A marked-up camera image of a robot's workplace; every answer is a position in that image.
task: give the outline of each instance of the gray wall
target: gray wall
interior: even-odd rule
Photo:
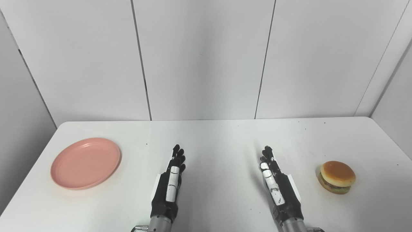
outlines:
[[[372,114],[379,126],[412,158],[412,51],[404,59],[388,83],[382,99]]]
[[[0,214],[55,130],[0,14]]]

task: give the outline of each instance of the hamburger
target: hamburger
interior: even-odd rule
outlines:
[[[355,173],[346,164],[338,161],[328,161],[321,166],[318,175],[321,185],[336,194],[345,194],[356,180]]]

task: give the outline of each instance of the black robotic finger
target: black robotic finger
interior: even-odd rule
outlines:
[[[186,164],[182,164],[180,166],[180,174],[182,174],[182,172],[186,169]]]
[[[176,144],[175,147],[173,148],[172,157],[177,157],[177,154],[178,154],[179,150],[180,150],[180,145]]]
[[[180,163],[183,164],[186,160],[186,156],[181,156],[179,157],[179,159],[180,159]]]
[[[181,157],[184,152],[185,152],[185,151],[184,151],[183,149],[180,149],[180,150],[177,152],[177,157],[178,157],[178,158]]]
[[[263,156],[267,159],[267,162],[273,159],[272,148],[265,146],[265,149],[262,151]]]

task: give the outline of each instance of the sesame-free bun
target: sesame-free bun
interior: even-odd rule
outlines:
[[[338,187],[349,187],[356,180],[353,170],[346,164],[338,161],[328,161],[322,164],[321,174],[324,180]]]

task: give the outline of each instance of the white finger segment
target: white finger segment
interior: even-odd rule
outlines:
[[[277,206],[282,205],[285,203],[285,199],[283,198],[281,191],[279,190],[279,185],[276,183],[275,178],[273,177],[272,171],[269,169],[262,171],[263,178],[266,181],[266,185],[269,188],[270,195],[272,196],[273,201]]]
[[[170,168],[169,182],[167,184],[167,191],[166,191],[166,201],[168,201],[168,202],[175,202],[175,200],[176,200],[176,191],[177,191],[177,187],[178,187],[179,170],[180,169],[176,166],[172,166]]]

